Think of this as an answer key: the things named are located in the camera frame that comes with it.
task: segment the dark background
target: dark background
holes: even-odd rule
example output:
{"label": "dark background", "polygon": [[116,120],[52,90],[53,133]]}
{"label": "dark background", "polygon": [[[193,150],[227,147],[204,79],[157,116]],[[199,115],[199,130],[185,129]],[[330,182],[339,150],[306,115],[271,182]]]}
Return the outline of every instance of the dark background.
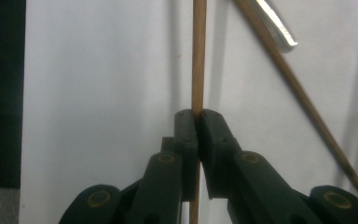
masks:
{"label": "dark background", "polygon": [[20,187],[25,0],[0,0],[0,187]]}

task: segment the white backdrop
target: white backdrop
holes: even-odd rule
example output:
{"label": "white backdrop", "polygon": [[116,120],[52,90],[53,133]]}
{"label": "white backdrop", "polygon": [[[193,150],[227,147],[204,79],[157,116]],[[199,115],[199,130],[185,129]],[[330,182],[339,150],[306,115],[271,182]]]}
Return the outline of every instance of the white backdrop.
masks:
{"label": "white backdrop", "polygon": [[[358,170],[358,1],[275,5],[300,42],[287,61]],[[142,177],[190,107],[191,37],[192,1],[27,1],[21,223],[57,223],[83,189]],[[305,194],[349,189],[233,1],[208,2],[205,76],[205,107],[242,149]],[[200,215],[229,222],[205,190]]]}

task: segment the black clamp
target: black clamp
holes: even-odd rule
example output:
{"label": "black clamp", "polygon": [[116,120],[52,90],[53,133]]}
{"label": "black clamp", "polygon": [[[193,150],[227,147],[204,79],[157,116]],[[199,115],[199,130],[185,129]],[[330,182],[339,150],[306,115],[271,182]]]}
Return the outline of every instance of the black clamp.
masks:
{"label": "black clamp", "polygon": [[162,139],[141,180],[122,191],[84,190],[60,223],[180,223],[182,202],[195,195],[198,159],[209,197],[228,199],[234,224],[358,223],[355,196],[331,186],[314,188],[309,197],[291,189],[264,157],[242,151],[223,116],[207,109],[197,125],[191,110],[176,113],[174,137]]}

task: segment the rivet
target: rivet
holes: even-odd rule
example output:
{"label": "rivet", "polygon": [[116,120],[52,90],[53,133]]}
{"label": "rivet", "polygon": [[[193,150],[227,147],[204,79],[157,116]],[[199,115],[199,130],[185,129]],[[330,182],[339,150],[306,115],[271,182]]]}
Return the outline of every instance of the rivet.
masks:
{"label": "rivet", "polygon": [[87,199],[87,204],[90,207],[104,206],[111,199],[111,195],[108,191],[102,189],[91,193]]}
{"label": "rivet", "polygon": [[242,154],[241,159],[243,161],[246,161],[246,162],[251,163],[251,164],[255,164],[255,163],[259,162],[258,157],[256,155],[250,154],[250,153]]}
{"label": "rivet", "polygon": [[175,161],[175,157],[169,154],[162,154],[158,157],[158,161],[162,163],[173,163]]}
{"label": "rivet", "polygon": [[344,196],[337,194],[333,191],[327,191],[324,194],[324,199],[334,205],[335,207],[348,209],[351,208],[351,201],[349,201]]}

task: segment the wooden stick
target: wooden stick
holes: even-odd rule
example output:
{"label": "wooden stick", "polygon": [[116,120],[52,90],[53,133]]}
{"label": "wooden stick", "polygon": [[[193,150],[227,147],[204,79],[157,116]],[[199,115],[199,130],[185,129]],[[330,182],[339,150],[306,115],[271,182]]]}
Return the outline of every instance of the wooden stick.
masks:
{"label": "wooden stick", "polygon": [[256,14],[248,0],[236,0],[236,3],[247,21],[251,24],[256,35],[258,36],[258,39],[264,46],[265,50],[268,52],[270,59],[281,72],[282,77],[286,81],[298,102],[301,104],[303,110],[307,114],[316,131],[324,140],[324,143],[327,145],[327,148],[333,155],[337,164],[358,191],[358,175],[351,167],[351,164],[345,157],[345,154],[342,152],[342,149],[338,145],[334,136],[330,133],[322,117],[319,115],[310,98],[296,79],[295,74],[278,51],[266,26],[261,21],[260,17]]}
{"label": "wooden stick", "polygon": [[[206,0],[193,2],[193,71],[191,108],[196,124],[203,108],[203,86],[205,67]],[[190,224],[199,223],[200,162],[197,164],[196,196],[190,203]]]}

